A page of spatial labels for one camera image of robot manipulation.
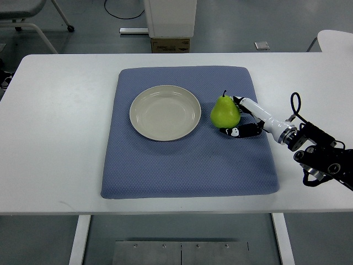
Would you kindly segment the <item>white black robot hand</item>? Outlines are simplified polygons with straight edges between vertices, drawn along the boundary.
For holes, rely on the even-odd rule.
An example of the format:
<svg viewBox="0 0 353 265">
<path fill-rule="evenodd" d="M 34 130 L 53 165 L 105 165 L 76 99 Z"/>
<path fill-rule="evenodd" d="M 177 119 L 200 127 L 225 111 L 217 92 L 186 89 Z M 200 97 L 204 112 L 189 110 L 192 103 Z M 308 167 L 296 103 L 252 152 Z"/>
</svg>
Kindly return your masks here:
<svg viewBox="0 0 353 265">
<path fill-rule="evenodd" d="M 220 132 L 235 138 L 258 136 L 262 131 L 271 134 L 282 145 L 289 144 L 297 135 L 297 128 L 288 121 L 279 121 L 250 98 L 233 96 L 235 105 L 246 114 L 250 114 L 255 123 L 238 125 Z"/>
</svg>

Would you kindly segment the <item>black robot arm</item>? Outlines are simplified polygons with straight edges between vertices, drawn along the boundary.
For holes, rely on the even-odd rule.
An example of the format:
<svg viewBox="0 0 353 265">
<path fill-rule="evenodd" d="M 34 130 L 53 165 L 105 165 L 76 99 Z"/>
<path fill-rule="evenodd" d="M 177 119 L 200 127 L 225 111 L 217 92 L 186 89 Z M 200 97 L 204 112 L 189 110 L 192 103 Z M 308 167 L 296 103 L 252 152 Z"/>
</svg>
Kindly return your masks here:
<svg viewBox="0 0 353 265">
<path fill-rule="evenodd" d="M 291 108 L 293 114 L 288 120 L 299 118 L 302 122 L 286 136 L 285 143 L 303 168 L 303 184 L 316 187 L 334 179 L 352 190 L 352 149 L 300 116 L 297 92 L 291 94 Z"/>
</svg>

